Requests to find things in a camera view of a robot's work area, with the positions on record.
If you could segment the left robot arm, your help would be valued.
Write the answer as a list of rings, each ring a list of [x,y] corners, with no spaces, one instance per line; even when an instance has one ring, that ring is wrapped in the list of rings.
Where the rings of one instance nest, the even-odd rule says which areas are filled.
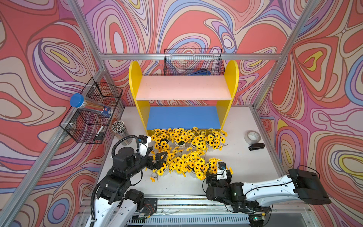
[[[136,212],[143,210],[144,194],[133,189],[131,179],[143,174],[145,168],[162,169],[168,155],[159,152],[152,156],[150,142],[149,136],[128,135],[114,144],[112,167],[91,194],[89,226],[124,227]]]

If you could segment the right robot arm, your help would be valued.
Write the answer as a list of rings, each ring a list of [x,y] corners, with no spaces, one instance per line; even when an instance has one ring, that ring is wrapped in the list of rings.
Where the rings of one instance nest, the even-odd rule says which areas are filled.
[[[290,169],[288,174],[269,181],[233,183],[232,172],[220,162],[216,174],[207,174],[206,184],[206,198],[230,206],[233,213],[254,214],[292,200],[309,205],[331,203],[320,182],[320,174],[313,169]]]

